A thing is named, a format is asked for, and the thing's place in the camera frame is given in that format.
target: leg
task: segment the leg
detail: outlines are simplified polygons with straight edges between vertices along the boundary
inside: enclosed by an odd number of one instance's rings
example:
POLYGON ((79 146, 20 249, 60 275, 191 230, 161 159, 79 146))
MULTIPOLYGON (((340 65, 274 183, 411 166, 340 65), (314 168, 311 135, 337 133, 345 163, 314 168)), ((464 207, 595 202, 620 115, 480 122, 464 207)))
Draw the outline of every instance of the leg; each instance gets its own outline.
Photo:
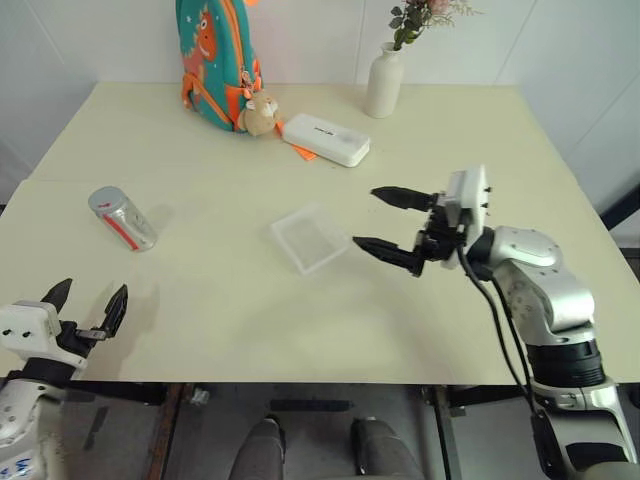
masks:
POLYGON ((385 422, 375 418, 354 420, 351 441, 356 456, 356 473, 402 475, 424 480, 405 444, 385 422))
POLYGON ((229 480, 282 480, 284 432, 271 417, 249 432, 236 456, 229 480))

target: pink flower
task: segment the pink flower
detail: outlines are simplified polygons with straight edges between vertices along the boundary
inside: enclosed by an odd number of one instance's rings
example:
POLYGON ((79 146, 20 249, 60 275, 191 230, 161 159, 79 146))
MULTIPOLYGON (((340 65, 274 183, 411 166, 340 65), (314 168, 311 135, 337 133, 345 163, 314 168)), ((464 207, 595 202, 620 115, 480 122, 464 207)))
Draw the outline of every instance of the pink flower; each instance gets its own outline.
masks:
POLYGON ((434 15, 444 15, 449 9, 449 0, 427 0, 427 5, 434 15))

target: silver can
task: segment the silver can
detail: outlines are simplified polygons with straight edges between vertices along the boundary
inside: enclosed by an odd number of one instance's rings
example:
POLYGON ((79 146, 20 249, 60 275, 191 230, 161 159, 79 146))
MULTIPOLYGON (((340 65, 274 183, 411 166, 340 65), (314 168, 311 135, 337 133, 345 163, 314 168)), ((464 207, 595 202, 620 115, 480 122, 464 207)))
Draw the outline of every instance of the silver can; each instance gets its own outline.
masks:
POLYGON ((149 250, 158 236, 131 200, 117 187, 102 187, 89 197, 89 207, 131 250, 149 250))

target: white table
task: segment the white table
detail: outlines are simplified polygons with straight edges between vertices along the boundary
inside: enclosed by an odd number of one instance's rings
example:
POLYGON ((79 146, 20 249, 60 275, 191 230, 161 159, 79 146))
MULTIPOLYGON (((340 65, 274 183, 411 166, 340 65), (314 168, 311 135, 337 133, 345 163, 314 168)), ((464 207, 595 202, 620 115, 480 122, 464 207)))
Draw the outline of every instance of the white table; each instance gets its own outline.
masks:
MULTIPOLYGON (((562 247, 593 291, 607 372, 640 380, 640 287, 564 162, 512 88, 404 88, 394 116, 373 120, 359 90, 271 88, 298 111, 367 132, 355 169, 305 163, 276 137, 216 130, 183 111, 177 85, 100 84, 0 219, 0 302, 75 282, 62 317, 84 326, 122 282, 130 307, 99 345, 88 380, 499 384, 511 379, 489 310, 461 270, 429 264, 420 279, 355 246, 308 277, 268 233, 320 203, 352 235, 410 248, 424 222, 368 194, 446 187, 484 163, 493 226, 531 227, 562 247), (87 207, 120 186, 160 231, 127 251, 87 207)), ((0 366, 20 365, 0 351, 0 366)))

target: vase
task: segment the vase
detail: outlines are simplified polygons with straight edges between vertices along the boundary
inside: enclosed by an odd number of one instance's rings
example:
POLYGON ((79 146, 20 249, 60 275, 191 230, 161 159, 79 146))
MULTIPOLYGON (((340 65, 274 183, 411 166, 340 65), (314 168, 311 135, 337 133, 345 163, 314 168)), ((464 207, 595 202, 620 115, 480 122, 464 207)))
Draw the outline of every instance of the vase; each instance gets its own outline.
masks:
POLYGON ((396 108, 404 74, 400 53, 393 49, 393 42, 383 43, 382 55, 371 64, 364 102, 364 112, 370 117, 388 117, 396 108))

